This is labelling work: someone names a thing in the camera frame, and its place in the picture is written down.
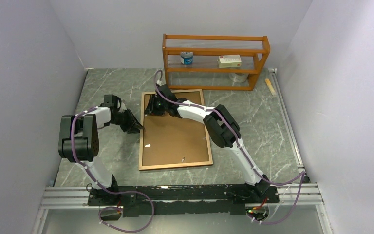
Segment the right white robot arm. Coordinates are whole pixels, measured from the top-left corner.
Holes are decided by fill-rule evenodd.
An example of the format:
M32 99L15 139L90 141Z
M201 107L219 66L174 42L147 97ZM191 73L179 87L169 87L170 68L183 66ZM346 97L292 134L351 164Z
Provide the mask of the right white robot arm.
M233 155L241 169L249 198L254 202L261 202L267 196L269 179L249 155L240 134L240 127L225 106L202 106L186 98L177 98L166 84L155 84L155 95L144 113L159 116L168 113L172 117L203 124L211 140L218 147L228 149Z

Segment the blue white tape roll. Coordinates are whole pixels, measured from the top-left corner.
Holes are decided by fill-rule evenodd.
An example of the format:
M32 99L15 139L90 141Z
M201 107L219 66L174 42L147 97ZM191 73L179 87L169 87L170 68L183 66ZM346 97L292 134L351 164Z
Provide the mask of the blue white tape roll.
M182 65L190 65L193 63L193 52L182 51L180 52L180 63Z

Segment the orange wooden shelf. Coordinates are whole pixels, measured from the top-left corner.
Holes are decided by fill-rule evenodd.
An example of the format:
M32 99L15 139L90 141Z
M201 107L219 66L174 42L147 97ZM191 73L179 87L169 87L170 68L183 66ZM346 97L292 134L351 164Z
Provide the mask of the orange wooden shelf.
M193 52L193 63L182 65L180 52ZM162 52L164 77L171 89L238 90L252 91L262 73L271 51L267 36L210 36L210 35L163 35ZM241 67L219 68L218 56L240 55ZM172 84L175 73L244 73L248 74L247 86L215 86L204 84Z

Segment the white red small box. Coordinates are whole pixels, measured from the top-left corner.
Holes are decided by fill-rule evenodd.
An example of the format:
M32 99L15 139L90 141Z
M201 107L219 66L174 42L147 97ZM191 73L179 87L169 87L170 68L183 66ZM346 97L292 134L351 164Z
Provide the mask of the white red small box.
M217 62L219 68L236 68L242 65L240 55L221 55L218 56Z

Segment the small wooden stick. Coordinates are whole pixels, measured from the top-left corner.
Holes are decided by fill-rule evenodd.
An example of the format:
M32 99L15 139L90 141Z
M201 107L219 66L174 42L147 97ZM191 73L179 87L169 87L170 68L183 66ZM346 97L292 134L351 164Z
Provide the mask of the small wooden stick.
M273 87L273 85L272 85L270 79L266 78L264 81L265 81L266 86L268 87L268 89L269 89L271 95L276 96L276 95L277 95L277 92L275 91L275 88Z

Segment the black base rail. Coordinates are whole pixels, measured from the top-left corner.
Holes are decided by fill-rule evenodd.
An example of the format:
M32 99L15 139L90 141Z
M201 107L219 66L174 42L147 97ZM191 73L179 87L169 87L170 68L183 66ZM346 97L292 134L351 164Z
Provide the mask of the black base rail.
M246 184L118 186L119 194L97 194L90 189L89 206L120 206L124 217L229 213L243 215L253 204L279 203L276 187L265 196L250 194Z

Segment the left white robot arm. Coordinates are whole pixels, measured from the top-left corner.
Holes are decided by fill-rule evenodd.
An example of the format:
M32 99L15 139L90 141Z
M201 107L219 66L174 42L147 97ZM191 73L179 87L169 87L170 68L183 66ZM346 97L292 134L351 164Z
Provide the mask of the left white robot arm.
M144 128L121 98L105 95L100 105L61 117L58 153L80 167L90 178L92 189L106 204L113 205L119 200L120 191L115 177L97 156L98 131L110 125L119 126L127 134L137 134Z

